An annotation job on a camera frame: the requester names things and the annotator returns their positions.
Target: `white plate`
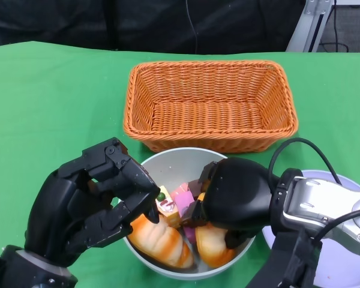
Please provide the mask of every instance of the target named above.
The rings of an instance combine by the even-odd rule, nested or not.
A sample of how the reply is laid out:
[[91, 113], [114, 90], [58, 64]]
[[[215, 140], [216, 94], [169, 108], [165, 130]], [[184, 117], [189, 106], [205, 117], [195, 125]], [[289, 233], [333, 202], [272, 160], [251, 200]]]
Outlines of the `white plate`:
[[[331, 173], [327, 171], [305, 170], [303, 175], [335, 182]], [[360, 191], [359, 184], [341, 175], [338, 177], [344, 187]], [[271, 247], [275, 241], [271, 227], [265, 227], [263, 234], [268, 246]], [[360, 256], [331, 239], [324, 239], [314, 285], [322, 288], [360, 288]]]

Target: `basket rim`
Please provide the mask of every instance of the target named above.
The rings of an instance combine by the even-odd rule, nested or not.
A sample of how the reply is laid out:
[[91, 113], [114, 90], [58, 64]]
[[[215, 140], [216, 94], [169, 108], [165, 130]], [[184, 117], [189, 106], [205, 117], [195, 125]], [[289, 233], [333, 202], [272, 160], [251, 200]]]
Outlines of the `basket rim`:
[[[136, 89], [136, 74], [141, 71], [141, 69], [146, 67], [162, 67], [162, 66], [171, 66], [171, 64], [178, 66], [182, 64], [183, 66], [214, 66], [214, 65], [232, 65], [232, 63], [237, 66], [272, 66], [278, 74], [279, 77], [283, 78], [285, 85], [283, 86], [283, 92], [287, 98], [287, 117], [289, 119], [290, 125], [278, 128], [278, 129], [197, 129], [197, 130], [161, 130], [161, 131], [143, 131], [136, 129], [132, 124], [132, 106], [134, 102], [134, 92]], [[130, 73], [130, 79], [128, 82], [127, 89], [127, 99], [125, 104], [124, 111], [124, 131], [125, 133], [137, 140], [181, 140], [181, 139], [240, 139], [243, 136], [249, 136], [251, 139], [267, 139], [267, 138], [284, 138], [289, 137], [296, 133], [298, 129], [298, 119], [296, 114], [296, 109], [293, 104], [292, 91], [290, 89], [289, 83], [287, 81], [287, 76], [282, 68], [282, 66], [274, 61], [269, 60], [244, 60], [244, 61], [155, 61], [155, 62], [144, 62], [137, 64]]]

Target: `yellow toy food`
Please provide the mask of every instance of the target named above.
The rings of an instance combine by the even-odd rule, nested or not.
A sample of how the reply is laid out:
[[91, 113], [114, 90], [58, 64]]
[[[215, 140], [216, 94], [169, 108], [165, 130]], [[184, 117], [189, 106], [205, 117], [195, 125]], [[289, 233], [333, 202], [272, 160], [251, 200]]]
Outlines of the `yellow toy food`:
[[[200, 194], [198, 199], [203, 200], [204, 193]], [[226, 246], [226, 233], [227, 230], [216, 228], [211, 223], [196, 227], [197, 250], [200, 258], [212, 268], [225, 265], [235, 256], [235, 251]]]
[[156, 199], [156, 205], [159, 212], [164, 215], [170, 227], [180, 227], [178, 208], [164, 186], [160, 186], [160, 194], [158, 199]]

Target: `rectangular basket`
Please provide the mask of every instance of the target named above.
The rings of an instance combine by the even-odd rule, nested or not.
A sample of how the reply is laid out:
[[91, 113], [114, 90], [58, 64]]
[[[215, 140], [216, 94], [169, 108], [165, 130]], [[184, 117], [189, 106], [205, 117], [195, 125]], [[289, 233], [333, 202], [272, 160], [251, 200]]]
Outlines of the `rectangular basket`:
[[286, 74], [274, 62], [152, 62], [131, 71], [124, 130], [154, 152], [260, 152], [297, 129]]

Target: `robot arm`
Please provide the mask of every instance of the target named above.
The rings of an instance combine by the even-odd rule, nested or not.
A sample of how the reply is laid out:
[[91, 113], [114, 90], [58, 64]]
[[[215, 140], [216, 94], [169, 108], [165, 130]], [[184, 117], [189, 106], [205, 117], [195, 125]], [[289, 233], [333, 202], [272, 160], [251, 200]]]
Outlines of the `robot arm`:
[[[270, 225], [276, 236], [271, 256], [247, 287], [312, 287], [322, 247], [312, 238], [335, 219], [360, 211], [360, 192], [305, 178], [298, 169], [272, 175], [270, 185], [267, 174], [265, 167], [242, 158], [211, 163], [200, 176], [201, 182], [210, 181], [204, 200], [183, 220], [188, 225], [210, 221], [229, 230], [229, 248]], [[360, 217], [339, 223], [326, 237], [360, 255]]]
[[[91, 247], [132, 232], [144, 213], [157, 223], [160, 189], [116, 138], [83, 151], [44, 182], [29, 215], [25, 249], [7, 246], [0, 257], [0, 288], [74, 287], [68, 266]], [[114, 197], [122, 201], [114, 208]]]

